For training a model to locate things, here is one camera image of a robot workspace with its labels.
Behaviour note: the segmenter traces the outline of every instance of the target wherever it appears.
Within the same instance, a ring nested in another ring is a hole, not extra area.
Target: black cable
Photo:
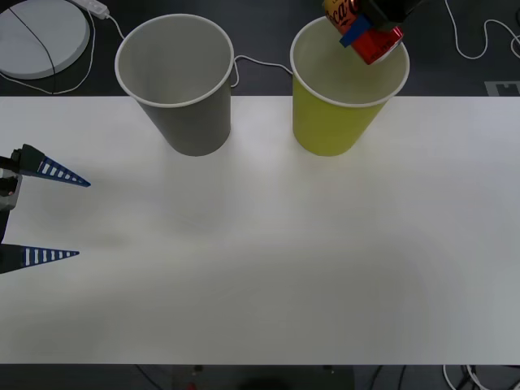
[[[141,373],[143,374],[143,376],[146,378],[146,380],[148,380],[148,382],[149,382],[152,386],[154,386],[157,390],[163,390],[163,388],[161,388],[158,384],[156,384],[156,383],[154,382],[154,380],[151,379],[151,378],[148,376],[148,374],[146,374],[145,371],[144,371],[144,370],[143,370],[143,369],[142,369],[138,364],[136,364],[135,366],[136,366],[136,368],[139,370],[139,372],[141,372]]]
[[[43,47],[43,49],[47,53],[47,57],[49,57],[49,61],[50,61],[50,66],[52,67],[52,76],[53,76],[52,94],[51,95],[54,95],[56,93],[56,68],[54,67],[54,62],[52,61],[52,58],[50,57],[49,51],[47,50],[47,48],[43,44],[43,42],[40,41],[40,38],[38,38],[38,36],[34,33],[34,31],[32,29],[30,29],[27,24],[25,24],[25,22],[12,10],[12,8],[9,7],[9,11],[11,11],[12,14],[14,16],[16,16],[16,19],[18,19],[20,21],[20,23],[23,24],[27,28],[27,30],[29,30],[29,32],[38,40],[38,42],[40,42],[41,47]]]
[[[370,387],[368,388],[369,390],[372,390],[374,388],[375,380],[377,379],[382,368],[383,368],[383,366],[378,366],[377,370],[375,370],[374,374],[372,375],[372,380],[370,381]]]
[[[407,366],[403,366],[403,369],[401,370],[401,375],[399,375],[399,384],[397,385],[397,390],[401,390],[403,378],[405,377],[406,367]]]
[[[463,376],[462,376],[461,381],[459,382],[459,384],[456,387],[457,390],[462,390],[464,388],[464,386],[466,386],[467,383],[470,382],[470,379],[471,379],[470,374],[468,374],[465,366],[461,366],[461,370],[462,370]]]

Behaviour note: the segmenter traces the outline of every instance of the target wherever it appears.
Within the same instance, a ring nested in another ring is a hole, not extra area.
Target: wireless charger
[[[89,43],[86,18],[65,0],[28,0],[12,10],[43,42],[56,73],[72,65]],[[24,80],[53,75],[43,46],[9,9],[0,14],[0,72]]]

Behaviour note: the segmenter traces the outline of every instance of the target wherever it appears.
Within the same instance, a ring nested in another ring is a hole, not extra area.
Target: cable
[[[452,390],[457,390],[455,388],[455,386],[453,386],[453,383],[448,378],[448,373],[446,372],[446,365],[445,364],[442,366],[442,374],[444,375],[444,380],[448,384],[449,388],[451,388]]]
[[[41,91],[41,92],[46,93],[48,95],[63,95],[64,93],[69,93],[69,92],[77,90],[85,82],[85,80],[87,80],[87,78],[90,75],[90,70],[92,69],[92,62],[94,60],[94,48],[95,48],[95,45],[96,45],[96,25],[94,24],[94,19],[92,18],[92,15],[90,14],[90,11],[87,11],[87,14],[89,15],[90,21],[92,22],[92,31],[93,31],[93,34],[92,34],[92,50],[90,52],[90,64],[89,64],[89,69],[87,71],[87,74],[85,75],[83,80],[80,81],[80,83],[76,87],[71,88],[71,89],[67,89],[65,91],[60,91],[60,92],[55,92],[55,91],[49,92],[49,91],[45,91],[44,89],[35,87],[33,85],[25,84],[25,83],[22,83],[21,81],[18,81],[18,80],[15,80],[15,79],[11,79],[10,77],[7,77],[3,73],[0,73],[0,76],[3,77],[6,80],[9,80],[9,81],[13,82],[13,83],[23,85],[24,87],[28,87],[30,89],[35,89],[35,90]]]
[[[114,22],[115,27],[117,28],[117,32],[119,33],[119,36],[124,40],[124,35],[121,32],[121,28],[119,27],[119,24],[117,23],[117,21],[113,17],[111,17],[110,15],[107,15],[106,18],[110,19],[110,20],[112,20]]]
[[[11,13],[16,17],[16,19],[18,19],[20,21],[20,23],[23,24],[25,26],[25,28],[27,30],[29,30],[29,32],[37,39],[37,41],[40,42],[41,47],[43,47],[43,50],[45,50],[45,52],[47,53],[47,57],[49,57],[49,61],[50,61],[50,66],[52,67],[52,76],[53,76],[51,95],[54,95],[54,93],[56,92],[56,68],[54,67],[54,62],[53,62],[52,58],[50,57],[49,51],[47,50],[47,48],[43,44],[43,42],[40,41],[40,38],[38,38],[38,36],[34,33],[34,31],[27,24],[25,24],[25,22],[16,14],[16,12],[14,12],[12,10],[11,7],[9,7],[9,11],[11,11]]]
[[[488,19],[488,20],[486,20],[484,22],[484,36],[486,37],[486,45],[484,46],[483,52],[481,54],[475,56],[475,57],[470,57],[469,55],[465,55],[464,53],[462,53],[461,49],[458,46],[457,23],[455,23],[455,18],[453,18],[452,10],[449,8],[448,0],[444,0],[444,4],[446,4],[446,8],[448,9],[449,17],[451,18],[452,23],[453,23],[453,32],[455,33],[455,46],[457,47],[458,53],[462,57],[464,57],[465,59],[480,59],[480,58],[482,58],[486,54],[486,52],[488,51],[488,43],[489,43],[489,39],[488,39],[488,23],[493,22],[493,23],[497,23],[500,26],[502,26],[503,28],[505,28],[513,36],[513,40],[511,41],[511,51],[513,52],[513,54],[518,59],[520,59],[520,54],[518,54],[516,52],[516,50],[514,49],[514,42],[517,42],[520,45],[520,39],[519,39],[520,35],[515,35],[513,30],[511,30],[511,28],[509,28],[506,24],[500,22],[499,20],[495,20],[495,19]]]
[[[462,379],[457,385],[457,390],[462,390],[467,385],[467,383],[470,382],[470,380],[471,380],[470,376],[468,375],[468,371],[466,370],[466,368],[464,366],[461,366],[461,370],[462,370]]]
[[[372,375],[372,379],[370,380],[370,387],[368,388],[369,390],[372,390],[374,388],[375,380],[377,379],[382,368],[383,368],[383,366],[378,366],[377,369],[375,370],[374,374]]]
[[[154,386],[157,390],[163,390],[163,388],[161,388],[158,384],[156,384],[156,383],[154,382],[154,380],[151,379],[151,378],[148,376],[148,374],[146,374],[145,371],[144,371],[144,370],[143,370],[143,369],[142,369],[138,364],[136,364],[135,367],[139,370],[139,372],[142,373],[142,375],[146,378],[146,380],[148,380],[148,382],[149,382],[152,386]]]
[[[489,390],[488,388],[486,388],[485,386],[483,386],[480,381],[479,381],[479,378],[477,378],[477,375],[475,375],[473,373],[473,371],[471,370],[471,366],[466,366],[466,369],[468,370],[468,374],[469,376],[471,377],[471,379],[473,380],[473,382],[477,385],[477,387],[480,389],[480,390]]]
[[[401,390],[403,378],[405,377],[406,367],[407,366],[403,366],[403,369],[401,370],[401,375],[399,375],[399,383],[397,384],[397,390]]]
[[[257,63],[259,65],[265,65],[267,67],[281,67],[289,75],[291,75],[291,76],[293,75],[293,73],[287,67],[285,67],[284,65],[282,65],[280,63],[264,63],[263,61],[258,61],[257,59],[248,57],[247,55],[237,55],[234,60],[235,61],[235,72],[236,72],[236,83],[233,84],[231,86],[231,88],[235,88],[241,82],[241,76],[238,73],[238,65],[236,65],[236,61],[238,61],[239,59],[247,59],[247,60],[251,61],[252,63]]]

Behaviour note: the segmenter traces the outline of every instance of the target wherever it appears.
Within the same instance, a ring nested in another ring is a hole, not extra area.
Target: can label
[[[358,0],[324,0],[323,8],[327,18],[344,36],[358,18]],[[352,47],[366,64],[371,65],[385,59],[402,41],[403,32],[395,27],[392,31],[378,31],[373,28],[362,34]]]
[[[323,8],[327,18],[344,36],[358,15],[358,0],[325,0]]]

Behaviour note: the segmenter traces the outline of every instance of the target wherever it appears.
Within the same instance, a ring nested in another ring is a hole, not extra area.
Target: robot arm
[[[23,176],[90,186],[88,181],[30,145],[15,150],[11,158],[0,157],[0,274],[80,254],[77,251],[2,244],[10,212],[18,201]]]

